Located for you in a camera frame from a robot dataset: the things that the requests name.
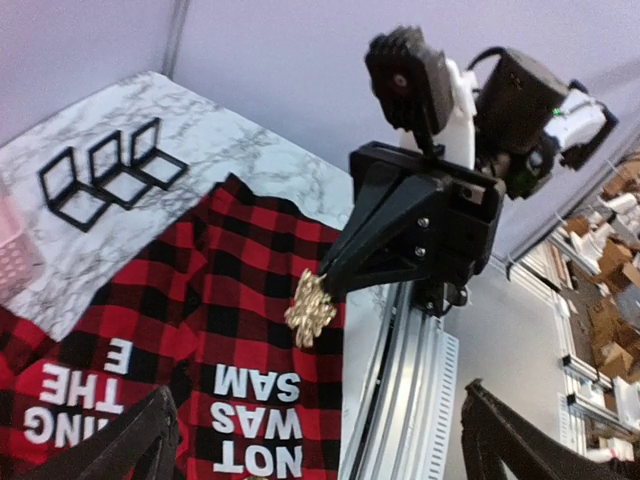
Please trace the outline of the black display box middle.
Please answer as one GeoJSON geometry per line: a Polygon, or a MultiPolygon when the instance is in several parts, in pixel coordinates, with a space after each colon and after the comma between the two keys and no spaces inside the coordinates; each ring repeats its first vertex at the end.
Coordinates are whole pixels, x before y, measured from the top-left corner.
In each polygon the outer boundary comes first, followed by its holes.
{"type": "Polygon", "coordinates": [[[140,174],[136,173],[132,167],[127,166],[123,161],[121,130],[115,130],[110,135],[106,136],[89,148],[88,165],[91,186],[110,202],[119,205],[125,210],[133,209],[141,198],[152,189],[151,183],[145,181],[140,174]],[[113,146],[115,148],[115,160],[103,173],[99,173],[97,168],[98,153],[109,146],[113,146]],[[118,196],[107,189],[107,185],[121,175],[128,175],[141,184],[138,191],[129,199],[118,196]]]}

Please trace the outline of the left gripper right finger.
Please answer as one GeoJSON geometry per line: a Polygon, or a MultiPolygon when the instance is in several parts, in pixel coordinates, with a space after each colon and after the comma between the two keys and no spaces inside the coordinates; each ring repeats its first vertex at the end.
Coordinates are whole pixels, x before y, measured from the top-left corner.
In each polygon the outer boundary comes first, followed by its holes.
{"type": "Polygon", "coordinates": [[[639,463],[597,463],[561,445],[475,379],[461,411],[462,451],[468,479],[637,479],[639,463]]]}

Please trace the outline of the black display box right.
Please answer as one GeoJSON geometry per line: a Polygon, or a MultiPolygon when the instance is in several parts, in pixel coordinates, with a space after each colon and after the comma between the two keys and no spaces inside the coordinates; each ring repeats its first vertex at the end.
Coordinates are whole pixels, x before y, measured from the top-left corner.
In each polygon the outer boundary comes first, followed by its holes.
{"type": "Polygon", "coordinates": [[[138,173],[141,178],[151,184],[163,190],[169,190],[181,177],[183,177],[189,170],[189,165],[182,160],[172,156],[159,147],[159,136],[161,131],[162,120],[160,117],[154,117],[150,121],[144,123],[135,131],[130,134],[129,137],[129,165],[138,173]],[[138,152],[139,140],[148,132],[152,132],[152,141],[149,148],[144,152],[138,152]],[[162,160],[167,162],[176,168],[176,172],[166,180],[162,180],[159,177],[152,175],[144,170],[145,167],[150,165],[155,160],[162,160]]]}

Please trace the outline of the black display box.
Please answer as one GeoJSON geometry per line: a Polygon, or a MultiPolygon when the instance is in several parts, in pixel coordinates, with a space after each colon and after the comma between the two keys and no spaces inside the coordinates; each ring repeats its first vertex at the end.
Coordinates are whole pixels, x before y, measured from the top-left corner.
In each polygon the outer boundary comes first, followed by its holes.
{"type": "Polygon", "coordinates": [[[127,166],[123,161],[121,130],[115,130],[110,135],[106,136],[89,148],[88,165],[91,186],[110,202],[119,205],[125,210],[133,209],[141,198],[152,189],[151,183],[145,181],[140,174],[136,173],[132,167],[127,166]],[[103,173],[99,173],[97,168],[98,153],[109,146],[113,146],[115,148],[115,160],[103,173]],[[121,175],[128,175],[141,184],[138,191],[129,199],[118,196],[107,189],[107,185],[121,175]]]}
{"type": "Polygon", "coordinates": [[[129,165],[138,173],[141,178],[151,184],[163,190],[169,190],[181,177],[183,177],[189,170],[189,165],[182,160],[172,156],[159,147],[159,136],[161,131],[162,120],[160,117],[154,117],[150,121],[144,123],[135,131],[130,134],[129,137],[129,165]],[[149,148],[144,152],[138,152],[139,140],[148,132],[152,132],[152,141],[149,148]],[[144,170],[145,167],[150,165],[155,160],[162,160],[167,162],[176,168],[176,172],[166,180],[162,180],[159,177],[152,175],[144,170]]]}
{"type": "Polygon", "coordinates": [[[80,181],[73,147],[67,147],[42,167],[38,171],[38,179],[48,210],[83,233],[89,232],[112,205],[112,202],[94,187],[80,181]],[[47,186],[46,176],[61,163],[69,164],[71,176],[67,179],[61,191],[53,195],[47,186]],[[79,193],[88,194],[91,199],[98,200],[101,203],[99,208],[85,221],[80,221],[63,211],[63,207],[79,193]]]}

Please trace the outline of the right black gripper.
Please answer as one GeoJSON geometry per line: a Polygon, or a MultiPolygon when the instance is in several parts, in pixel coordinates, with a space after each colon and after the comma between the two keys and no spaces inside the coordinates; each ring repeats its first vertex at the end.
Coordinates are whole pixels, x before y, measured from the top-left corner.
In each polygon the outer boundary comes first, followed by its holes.
{"type": "Polygon", "coordinates": [[[354,210],[318,272],[331,298],[414,281],[424,310],[465,305],[491,254],[504,183],[380,142],[351,153],[350,174],[354,210]]]}

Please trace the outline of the black display box left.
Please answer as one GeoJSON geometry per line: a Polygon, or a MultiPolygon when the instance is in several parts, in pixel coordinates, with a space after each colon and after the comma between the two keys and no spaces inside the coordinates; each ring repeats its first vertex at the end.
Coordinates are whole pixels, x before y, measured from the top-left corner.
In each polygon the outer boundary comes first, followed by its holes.
{"type": "Polygon", "coordinates": [[[48,210],[83,233],[89,232],[112,205],[112,202],[94,187],[80,181],[73,147],[67,147],[42,167],[38,171],[38,179],[48,210]],[[61,163],[69,164],[71,176],[67,179],[61,191],[53,195],[47,186],[46,176],[61,163]],[[101,203],[99,208],[85,221],[80,221],[63,211],[63,207],[79,193],[88,194],[91,199],[98,200],[101,203]]]}

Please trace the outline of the aluminium front rail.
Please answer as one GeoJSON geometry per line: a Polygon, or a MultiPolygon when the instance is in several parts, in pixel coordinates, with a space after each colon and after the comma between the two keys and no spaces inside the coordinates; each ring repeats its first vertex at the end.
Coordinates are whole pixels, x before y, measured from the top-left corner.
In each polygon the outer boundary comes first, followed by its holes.
{"type": "Polygon", "coordinates": [[[455,406],[459,341],[391,286],[342,479],[441,479],[455,406]]]}

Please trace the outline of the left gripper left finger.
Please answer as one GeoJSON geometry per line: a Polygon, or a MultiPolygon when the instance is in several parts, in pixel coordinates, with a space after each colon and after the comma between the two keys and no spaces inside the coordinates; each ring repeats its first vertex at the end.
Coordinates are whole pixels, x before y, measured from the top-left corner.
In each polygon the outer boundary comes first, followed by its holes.
{"type": "Polygon", "coordinates": [[[161,386],[89,439],[23,479],[171,479],[179,440],[170,388],[161,386]]]}

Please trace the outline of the cardboard box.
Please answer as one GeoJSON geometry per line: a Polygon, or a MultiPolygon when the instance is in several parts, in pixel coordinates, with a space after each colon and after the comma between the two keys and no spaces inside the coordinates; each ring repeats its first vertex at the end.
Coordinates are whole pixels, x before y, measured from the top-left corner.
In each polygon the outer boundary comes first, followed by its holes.
{"type": "Polygon", "coordinates": [[[573,258],[598,290],[588,303],[590,347],[597,370],[639,380],[639,157],[626,159],[559,228],[573,258]]]}

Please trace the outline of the pink plastic basket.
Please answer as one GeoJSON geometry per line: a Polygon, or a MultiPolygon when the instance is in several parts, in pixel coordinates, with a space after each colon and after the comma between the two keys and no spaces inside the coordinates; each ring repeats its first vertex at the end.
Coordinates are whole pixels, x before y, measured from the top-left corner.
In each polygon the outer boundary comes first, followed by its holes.
{"type": "Polygon", "coordinates": [[[1,197],[1,303],[40,277],[43,257],[32,241],[11,196],[1,197]]]}

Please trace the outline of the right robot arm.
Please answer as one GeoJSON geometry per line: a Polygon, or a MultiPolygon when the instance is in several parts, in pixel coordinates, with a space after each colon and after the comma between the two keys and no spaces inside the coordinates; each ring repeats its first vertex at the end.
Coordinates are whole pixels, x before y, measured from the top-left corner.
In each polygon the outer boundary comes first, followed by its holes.
{"type": "Polygon", "coordinates": [[[583,167],[616,126],[578,82],[493,47],[478,85],[426,45],[380,37],[365,64],[387,121],[414,149],[370,142],[350,156],[354,208],[312,282],[316,305],[349,292],[419,281],[433,313],[461,305],[491,256],[505,199],[525,199],[556,165],[583,167]]]}

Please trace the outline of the red black plaid shirt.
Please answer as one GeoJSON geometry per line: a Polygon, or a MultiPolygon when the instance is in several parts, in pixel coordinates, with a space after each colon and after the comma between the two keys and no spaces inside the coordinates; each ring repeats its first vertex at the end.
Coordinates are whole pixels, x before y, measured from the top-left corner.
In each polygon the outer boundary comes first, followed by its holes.
{"type": "Polygon", "coordinates": [[[229,175],[104,284],[63,339],[3,310],[2,477],[166,385],[176,478],[336,478],[345,316],[301,348],[284,314],[337,236],[229,175]]]}

